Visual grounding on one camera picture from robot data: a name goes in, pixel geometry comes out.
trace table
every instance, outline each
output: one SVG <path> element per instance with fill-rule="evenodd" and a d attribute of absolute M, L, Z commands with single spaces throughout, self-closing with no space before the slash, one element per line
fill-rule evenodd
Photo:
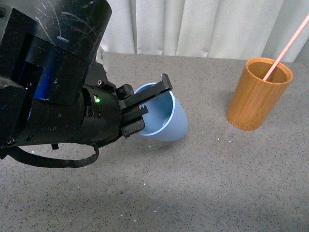
<path fill-rule="evenodd" d="M 308 231 L 309 68 L 263 125 L 232 126 L 225 111 L 245 60 L 111 54 L 108 78 L 137 89 L 167 73 L 189 119 L 180 141 L 139 135 L 100 149 L 80 169 L 0 161 L 1 231 Z M 91 147 L 24 147 L 78 159 Z"/>

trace blue plastic cup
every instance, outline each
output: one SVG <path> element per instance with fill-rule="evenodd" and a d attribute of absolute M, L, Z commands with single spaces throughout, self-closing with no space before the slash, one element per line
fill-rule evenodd
<path fill-rule="evenodd" d="M 139 87 L 135 93 L 155 84 L 145 84 Z M 143 106 L 147 106 L 149 112 L 143 115 L 145 128 L 138 132 L 139 135 L 169 142 L 183 138 L 188 132 L 187 115 L 171 91 L 140 105 L 140 107 Z"/>

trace white curtain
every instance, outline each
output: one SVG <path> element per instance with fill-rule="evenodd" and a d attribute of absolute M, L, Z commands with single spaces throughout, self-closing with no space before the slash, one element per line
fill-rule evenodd
<path fill-rule="evenodd" d="M 101 41 L 112 53 L 276 58 L 309 13 L 309 0 L 108 0 Z M 309 63 L 309 25 L 282 61 Z"/>

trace bamboo cup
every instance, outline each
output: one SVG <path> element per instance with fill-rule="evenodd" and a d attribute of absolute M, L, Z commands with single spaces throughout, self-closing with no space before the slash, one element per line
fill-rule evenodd
<path fill-rule="evenodd" d="M 292 71 L 279 63 L 263 81 L 273 63 L 268 58 L 247 61 L 226 112 L 227 120 L 235 127 L 246 131 L 259 128 L 293 80 Z"/>

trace pink straw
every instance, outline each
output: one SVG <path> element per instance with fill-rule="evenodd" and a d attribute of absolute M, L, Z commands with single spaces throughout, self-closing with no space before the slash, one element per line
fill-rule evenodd
<path fill-rule="evenodd" d="M 278 56 L 278 58 L 276 59 L 275 63 L 271 66 L 271 68 L 269 69 L 269 71 L 267 72 L 267 74 L 265 75 L 265 77 L 263 78 L 263 81 L 266 81 L 269 76 L 271 75 L 272 71 L 274 71 L 275 67 L 278 65 L 278 63 L 280 62 L 280 60 L 282 59 L 282 57 L 285 55 L 286 51 L 290 48 L 290 46 L 292 45 L 292 43 L 294 43 L 294 41 L 296 40 L 296 38 L 299 36 L 300 32 L 304 29 L 305 25 L 308 23 L 309 21 L 309 14 L 307 15 L 307 17 L 304 19 L 304 21 L 301 23 L 301 25 L 299 26 L 299 28 L 297 29 L 297 31 L 295 32 L 295 34 L 291 37 L 290 41 L 288 42 L 288 44 L 285 46 L 285 48 L 282 50 L 282 52 L 280 53 L 280 55 Z"/>

